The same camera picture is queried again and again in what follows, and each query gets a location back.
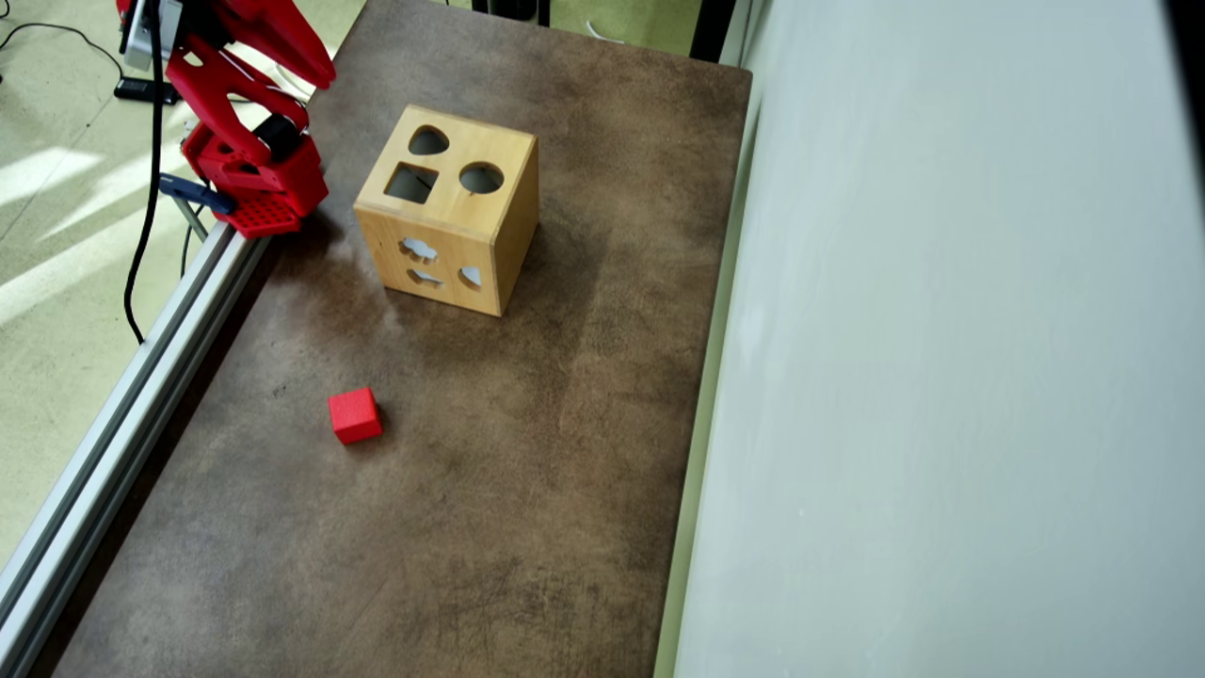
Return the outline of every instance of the white panel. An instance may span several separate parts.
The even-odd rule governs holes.
[[[1159,4],[769,12],[677,676],[1200,676],[1205,224]]]

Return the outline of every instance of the wooden shape sorter box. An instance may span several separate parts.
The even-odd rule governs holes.
[[[540,220],[536,137],[407,106],[355,214],[386,287],[501,316]]]

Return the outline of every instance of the blue clamp handle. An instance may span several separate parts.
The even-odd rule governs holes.
[[[195,183],[171,173],[159,175],[159,190],[172,197],[180,197],[181,200],[205,205],[206,207],[222,214],[233,212],[237,206],[237,202],[235,202],[233,197],[228,197],[217,190],[201,185],[200,183]]]

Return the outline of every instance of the square hole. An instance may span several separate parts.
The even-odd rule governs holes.
[[[431,194],[431,188],[435,187],[435,181],[439,177],[440,172],[437,171],[398,163],[398,169],[394,170],[393,178],[386,185],[384,194],[422,205],[427,202],[427,196]]]

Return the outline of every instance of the red foam cube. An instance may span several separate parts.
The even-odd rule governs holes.
[[[351,446],[381,435],[381,418],[371,389],[333,396],[327,405],[330,406],[330,424],[340,443]]]

